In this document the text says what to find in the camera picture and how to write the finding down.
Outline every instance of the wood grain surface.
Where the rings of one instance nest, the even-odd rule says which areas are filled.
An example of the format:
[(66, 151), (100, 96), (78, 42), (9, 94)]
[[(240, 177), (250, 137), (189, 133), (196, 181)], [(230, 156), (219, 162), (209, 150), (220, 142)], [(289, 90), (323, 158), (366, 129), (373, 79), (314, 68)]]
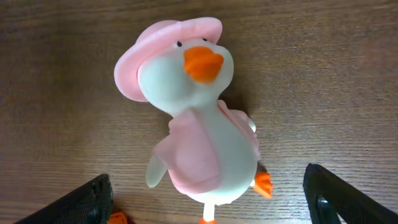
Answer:
[(120, 94), (117, 59), (149, 25), (214, 16), (232, 53), (223, 93), (258, 127), (274, 198), (249, 189), (224, 223), (310, 223), (302, 181), (319, 163), (398, 212), (398, 2), (207, 0), (0, 2), (0, 223), (101, 173), (138, 224), (198, 223), (168, 175), (144, 183), (170, 117)]

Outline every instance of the black plastic object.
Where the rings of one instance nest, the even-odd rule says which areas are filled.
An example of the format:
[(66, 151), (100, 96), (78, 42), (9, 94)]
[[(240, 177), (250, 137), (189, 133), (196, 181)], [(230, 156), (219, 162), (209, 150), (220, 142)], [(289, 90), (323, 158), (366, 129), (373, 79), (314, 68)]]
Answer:
[(18, 224), (106, 224), (113, 193), (108, 174), (101, 174)]
[(304, 192), (313, 224), (397, 224), (398, 215), (366, 196), (335, 174), (309, 164)]

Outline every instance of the duck head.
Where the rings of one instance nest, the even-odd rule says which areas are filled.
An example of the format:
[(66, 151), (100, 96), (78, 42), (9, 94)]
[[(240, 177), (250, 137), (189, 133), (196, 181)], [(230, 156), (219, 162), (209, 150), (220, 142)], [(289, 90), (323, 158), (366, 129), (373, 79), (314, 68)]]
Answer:
[(205, 38), (176, 40), (142, 63), (138, 83), (147, 101), (176, 116), (187, 108), (216, 105), (233, 70), (226, 48)]

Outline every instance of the white duck figurine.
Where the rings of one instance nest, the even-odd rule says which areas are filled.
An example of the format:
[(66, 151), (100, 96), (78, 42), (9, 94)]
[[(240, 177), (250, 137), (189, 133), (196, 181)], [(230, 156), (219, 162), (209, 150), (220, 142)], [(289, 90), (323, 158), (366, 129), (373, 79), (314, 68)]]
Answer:
[(216, 45), (218, 19), (161, 21), (148, 27), (119, 59), (116, 85), (131, 100), (148, 101), (173, 116), (170, 134), (154, 149), (146, 183), (155, 187), (168, 170), (175, 188), (204, 203), (200, 223), (216, 223), (215, 205), (231, 203), (249, 186), (270, 198), (256, 127), (218, 100), (232, 80), (231, 54)]

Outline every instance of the duck beak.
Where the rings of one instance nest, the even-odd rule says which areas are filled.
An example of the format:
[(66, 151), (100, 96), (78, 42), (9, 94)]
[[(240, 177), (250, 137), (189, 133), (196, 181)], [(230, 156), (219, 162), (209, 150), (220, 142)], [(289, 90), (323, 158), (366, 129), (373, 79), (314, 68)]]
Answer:
[(184, 51), (184, 70), (197, 82), (211, 83), (217, 78), (224, 58), (204, 46), (192, 47)]

